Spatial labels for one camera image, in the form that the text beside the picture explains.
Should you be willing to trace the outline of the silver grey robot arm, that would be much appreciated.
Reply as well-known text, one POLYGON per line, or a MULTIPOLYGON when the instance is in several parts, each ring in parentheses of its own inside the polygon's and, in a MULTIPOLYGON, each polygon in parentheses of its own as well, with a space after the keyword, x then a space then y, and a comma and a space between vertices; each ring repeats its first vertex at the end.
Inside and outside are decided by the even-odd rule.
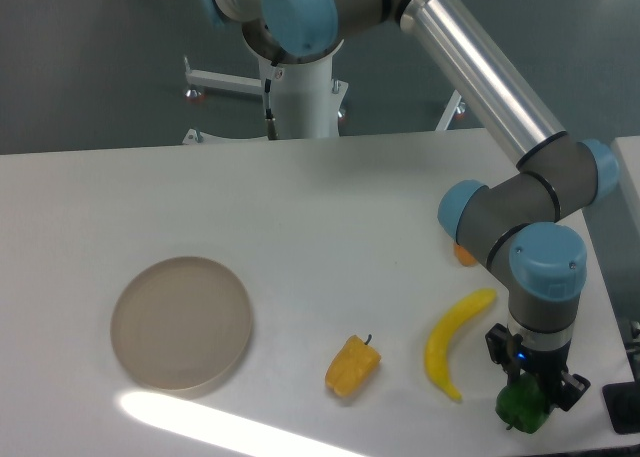
POLYGON ((271 140, 338 132, 334 53, 385 22, 415 38, 517 168, 496 187, 467 180, 442 198, 445 232, 502 283, 509 320, 486 336, 507 376, 497 413, 570 409, 586 378, 566 361, 586 281, 583 240, 562 225, 616 186, 618 162, 596 140, 565 131, 461 0, 200 0, 216 25, 240 24, 258 57, 271 140))

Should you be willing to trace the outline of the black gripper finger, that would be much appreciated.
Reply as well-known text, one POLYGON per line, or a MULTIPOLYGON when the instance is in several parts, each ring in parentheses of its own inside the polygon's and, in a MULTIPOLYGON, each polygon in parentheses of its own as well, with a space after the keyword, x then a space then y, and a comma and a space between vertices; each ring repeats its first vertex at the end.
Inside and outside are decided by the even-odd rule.
POLYGON ((520 376, 519 347, 509 330, 502 324, 495 324, 486 333, 485 341, 491 361, 506 373, 508 383, 516 382, 520 376))
POLYGON ((568 412, 591 387, 591 382, 579 374, 561 370, 544 377, 545 411, 568 412))

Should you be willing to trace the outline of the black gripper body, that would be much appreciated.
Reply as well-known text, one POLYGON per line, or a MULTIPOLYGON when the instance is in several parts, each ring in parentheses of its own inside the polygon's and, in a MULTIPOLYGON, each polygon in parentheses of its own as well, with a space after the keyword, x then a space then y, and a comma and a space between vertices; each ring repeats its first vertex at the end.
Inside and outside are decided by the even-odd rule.
POLYGON ((573 325, 557 332, 531 330, 519 322, 507 324, 507 382, 513 383, 522 373, 542 383, 561 383, 568 374, 567 358, 573 337, 573 325))

